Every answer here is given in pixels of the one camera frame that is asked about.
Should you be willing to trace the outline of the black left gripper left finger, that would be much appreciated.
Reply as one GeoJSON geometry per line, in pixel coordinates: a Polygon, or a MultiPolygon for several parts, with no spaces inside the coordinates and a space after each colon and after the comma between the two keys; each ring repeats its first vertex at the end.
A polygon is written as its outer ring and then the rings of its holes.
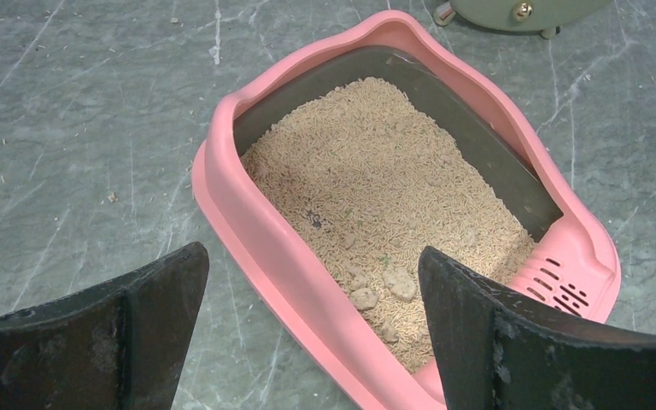
{"type": "Polygon", "coordinates": [[[168,409],[208,281],[193,242],[0,316],[0,409],[168,409]]]}

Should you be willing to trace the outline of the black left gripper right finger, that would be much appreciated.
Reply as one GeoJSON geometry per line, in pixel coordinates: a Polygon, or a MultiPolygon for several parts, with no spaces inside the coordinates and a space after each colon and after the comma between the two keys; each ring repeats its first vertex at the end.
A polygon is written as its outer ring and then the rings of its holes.
{"type": "Polygon", "coordinates": [[[656,335],[563,313],[423,249],[420,290],[450,409],[656,409],[656,335]]]}

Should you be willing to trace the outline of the pink cat litter box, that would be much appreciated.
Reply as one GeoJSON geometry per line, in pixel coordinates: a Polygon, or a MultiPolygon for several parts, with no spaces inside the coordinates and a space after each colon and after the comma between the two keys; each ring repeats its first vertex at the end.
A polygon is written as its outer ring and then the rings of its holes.
{"type": "Polygon", "coordinates": [[[513,289],[555,312],[603,323],[621,284],[618,252],[517,105],[411,15],[381,11],[306,45],[217,105],[192,171],[202,212],[264,303],[364,409],[443,409],[436,363],[403,368],[314,252],[244,171],[240,155],[293,108],[380,76],[447,127],[466,159],[539,245],[513,289]]]}

